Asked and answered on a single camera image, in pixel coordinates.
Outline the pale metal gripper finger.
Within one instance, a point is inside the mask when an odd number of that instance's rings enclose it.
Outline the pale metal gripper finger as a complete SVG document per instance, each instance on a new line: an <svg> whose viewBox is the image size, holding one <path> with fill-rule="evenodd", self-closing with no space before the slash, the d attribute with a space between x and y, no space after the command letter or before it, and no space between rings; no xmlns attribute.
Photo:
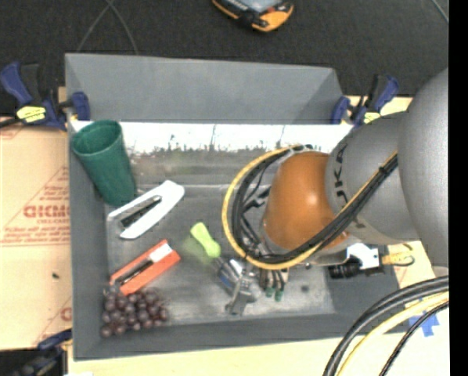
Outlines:
<svg viewBox="0 0 468 376"><path fill-rule="evenodd" d="M235 314L243 314L249 304L255 303L260 296L259 290L241 289L235 297Z"/></svg>
<svg viewBox="0 0 468 376"><path fill-rule="evenodd" d="M241 302L241 293L239 290L232 292L232 297L225 304L225 312L230 315L242 315L243 305Z"/></svg>

